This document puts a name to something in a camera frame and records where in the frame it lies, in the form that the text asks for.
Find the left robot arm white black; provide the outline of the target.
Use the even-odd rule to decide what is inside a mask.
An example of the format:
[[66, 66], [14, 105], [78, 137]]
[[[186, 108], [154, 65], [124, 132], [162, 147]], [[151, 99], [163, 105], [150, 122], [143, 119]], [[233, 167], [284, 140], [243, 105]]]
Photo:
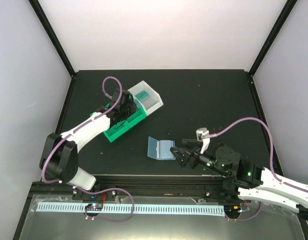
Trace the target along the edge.
[[117, 90], [110, 102], [73, 129], [47, 136], [39, 167], [44, 183], [62, 182], [83, 189], [91, 200], [101, 194], [96, 178], [79, 167], [78, 154], [96, 136], [124, 122], [139, 110], [132, 93]]

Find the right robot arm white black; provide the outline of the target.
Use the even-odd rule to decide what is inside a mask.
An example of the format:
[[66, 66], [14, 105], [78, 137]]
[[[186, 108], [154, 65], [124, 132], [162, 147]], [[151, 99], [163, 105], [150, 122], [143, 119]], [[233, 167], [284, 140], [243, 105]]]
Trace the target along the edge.
[[308, 221], [308, 184], [271, 172], [242, 159], [240, 153], [220, 143], [211, 151], [203, 142], [184, 139], [170, 152], [182, 167], [202, 165], [224, 178], [219, 198], [226, 202], [259, 201], [286, 208]]

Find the teal card in white bin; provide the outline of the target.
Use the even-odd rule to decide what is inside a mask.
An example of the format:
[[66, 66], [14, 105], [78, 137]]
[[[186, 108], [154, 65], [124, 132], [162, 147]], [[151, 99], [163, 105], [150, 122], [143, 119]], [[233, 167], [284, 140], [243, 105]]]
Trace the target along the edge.
[[139, 92], [137, 95], [136, 95], [136, 98], [140, 101], [140, 102], [143, 102], [145, 101], [146, 99], [148, 99], [150, 97], [149, 93], [145, 90], [142, 90], [141, 92]]

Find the green bin middle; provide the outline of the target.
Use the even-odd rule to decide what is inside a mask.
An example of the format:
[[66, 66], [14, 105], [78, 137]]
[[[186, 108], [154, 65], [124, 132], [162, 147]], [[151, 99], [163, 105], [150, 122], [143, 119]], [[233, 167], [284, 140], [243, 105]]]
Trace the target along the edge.
[[147, 117], [144, 105], [138, 99], [134, 99], [134, 102], [136, 103], [137, 110], [126, 121], [129, 129], [133, 128]]

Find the green bin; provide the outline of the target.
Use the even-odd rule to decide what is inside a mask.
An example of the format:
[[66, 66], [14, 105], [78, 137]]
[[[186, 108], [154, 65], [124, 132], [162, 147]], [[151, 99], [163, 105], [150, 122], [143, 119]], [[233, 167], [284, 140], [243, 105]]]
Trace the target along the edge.
[[133, 128], [147, 117], [144, 105], [138, 99], [134, 99], [134, 102], [136, 103], [137, 110], [126, 121], [129, 129]]
[[130, 114], [130, 107], [119, 106], [117, 109], [112, 109], [106, 116], [110, 119], [109, 129], [104, 132], [104, 135], [110, 143], [114, 142], [120, 135], [121, 131], [125, 128], [124, 124]]

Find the white translucent bin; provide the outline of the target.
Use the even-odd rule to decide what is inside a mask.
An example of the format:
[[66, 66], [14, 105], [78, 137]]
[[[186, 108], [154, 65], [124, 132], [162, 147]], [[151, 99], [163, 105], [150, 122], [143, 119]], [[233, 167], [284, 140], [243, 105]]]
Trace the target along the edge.
[[143, 108], [147, 116], [164, 105], [160, 95], [144, 80], [129, 88], [128, 91], [137, 100], [137, 104]]

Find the green bin left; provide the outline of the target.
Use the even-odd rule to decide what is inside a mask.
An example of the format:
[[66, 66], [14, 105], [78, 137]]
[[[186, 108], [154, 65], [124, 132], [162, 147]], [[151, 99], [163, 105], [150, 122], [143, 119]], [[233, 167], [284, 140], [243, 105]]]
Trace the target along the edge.
[[104, 132], [104, 135], [110, 143], [114, 142], [120, 135], [121, 131], [125, 128], [124, 124], [130, 114], [130, 107], [119, 106], [117, 109], [112, 109], [106, 116], [110, 119], [109, 129]]

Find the right controller board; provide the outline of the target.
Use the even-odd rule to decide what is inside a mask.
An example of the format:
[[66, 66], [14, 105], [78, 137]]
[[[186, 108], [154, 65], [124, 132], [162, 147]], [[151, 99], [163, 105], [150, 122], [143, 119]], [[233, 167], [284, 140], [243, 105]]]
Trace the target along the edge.
[[226, 213], [241, 213], [246, 211], [246, 208], [240, 205], [228, 205], [228, 206], [224, 206], [224, 211]]

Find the controller board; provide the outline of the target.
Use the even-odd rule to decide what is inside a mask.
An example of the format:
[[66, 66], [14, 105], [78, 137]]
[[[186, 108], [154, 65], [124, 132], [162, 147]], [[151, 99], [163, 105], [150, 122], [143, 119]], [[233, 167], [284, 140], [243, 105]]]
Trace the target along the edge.
[[102, 203], [89, 203], [86, 207], [86, 211], [101, 211], [103, 209]]
[[241, 213], [246, 211], [246, 208], [240, 205], [228, 205], [228, 206], [224, 206], [224, 211], [226, 213]]

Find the left controller board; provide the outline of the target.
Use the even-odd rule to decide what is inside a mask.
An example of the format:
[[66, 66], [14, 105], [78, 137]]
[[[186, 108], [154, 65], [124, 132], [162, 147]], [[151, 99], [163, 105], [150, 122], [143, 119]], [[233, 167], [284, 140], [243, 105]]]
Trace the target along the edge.
[[86, 207], [86, 211], [101, 211], [103, 209], [102, 203], [89, 203]]

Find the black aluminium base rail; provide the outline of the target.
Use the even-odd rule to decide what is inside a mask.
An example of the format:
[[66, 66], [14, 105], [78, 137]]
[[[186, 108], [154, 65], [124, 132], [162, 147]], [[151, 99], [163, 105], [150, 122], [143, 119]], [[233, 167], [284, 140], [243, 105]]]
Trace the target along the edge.
[[162, 176], [162, 175], [99, 175], [91, 192], [96, 193], [109, 189], [108, 200], [115, 196], [125, 197], [127, 194], [117, 188], [128, 191], [133, 197], [191, 197], [211, 198], [221, 196], [223, 182], [226, 179], [215, 175], [194, 176]]

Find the left frame post black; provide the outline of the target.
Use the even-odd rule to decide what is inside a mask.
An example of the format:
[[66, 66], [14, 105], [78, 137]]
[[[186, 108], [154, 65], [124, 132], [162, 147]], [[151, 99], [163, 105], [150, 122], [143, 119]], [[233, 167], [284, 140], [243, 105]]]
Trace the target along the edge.
[[55, 48], [58, 56], [60, 57], [63, 65], [65, 66], [67, 72], [69, 73], [69, 75], [71, 77], [74, 77], [76, 72], [72, 66], [72, 64], [70, 63], [70, 60], [67, 56], [67, 54], [65, 53], [51, 23], [48, 20], [48, 17], [46, 16], [40, 2], [38, 0], [29, 0], [28, 1], [32, 7], [32, 9], [34, 10], [38, 20], [40, 21], [42, 27], [44, 28], [47, 36], [49, 37], [49, 40], [51, 41], [53, 47]]

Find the frame post black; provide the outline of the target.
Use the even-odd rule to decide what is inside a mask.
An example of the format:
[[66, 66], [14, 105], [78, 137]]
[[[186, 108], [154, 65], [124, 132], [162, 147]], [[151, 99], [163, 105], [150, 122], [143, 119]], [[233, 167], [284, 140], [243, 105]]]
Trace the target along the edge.
[[269, 49], [271, 48], [272, 44], [274, 43], [276, 37], [278, 36], [279, 32], [281, 31], [282, 27], [284, 26], [286, 20], [288, 19], [289, 15], [291, 14], [293, 8], [295, 7], [297, 0], [287, 0], [284, 4], [279, 16], [277, 17], [273, 27], [271, 28], [263, 46], [261, 47], [257, 57], [255, 58], [248, 74], [250, 77], [254, 77], [258, 68], [260, 67], [261, 63], [263, 62], [265, 56], [267, 55]]
[[74, 77], [76, 72], [72, 66], [72, 64], [70, 63], [70, 60], [67, 56], [67, 54], [65, 53], [51, 23], [48, 20], [48, 17], [46, 16], [40, 2], [38, 0], [29, 0], [28, 1], [32, 7], [32, 9], [34, 10], [38, 20], [40, 21], [42, 27], [44, 28], [47, 36], [49, 37], [49, 40], [51, 41], [53, 47], [55, 48], [58, 56], [60, 57], [63, 65], [65, 66], [67, 72], [69, 73], [69, 75], [71, 77]]

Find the right frame post black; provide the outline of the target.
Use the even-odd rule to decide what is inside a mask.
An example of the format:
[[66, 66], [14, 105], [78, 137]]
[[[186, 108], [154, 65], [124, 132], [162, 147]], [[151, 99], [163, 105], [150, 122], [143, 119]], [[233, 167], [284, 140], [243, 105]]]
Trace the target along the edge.
[[271, 28], [263, 46], [261, 47], [257, 57], [255, 58], [248, 74], [250, 77], [254, 77], [258, 68], [260, 67], [261, 63], [263, 62], [265, 56], [267, 55], [269, 49], [271, 48], [272, 44], [274, 43], [276, 37], [278, 36], [279, 32], [281, 31], [282, 27], [284, 26], [286, 20], [288, 19], [289, 15], [291, 14], [293, 8], [295, 7], [297, 0], [287, 0], [284, 4], [279, 16], [277, 17], [273, 27]]

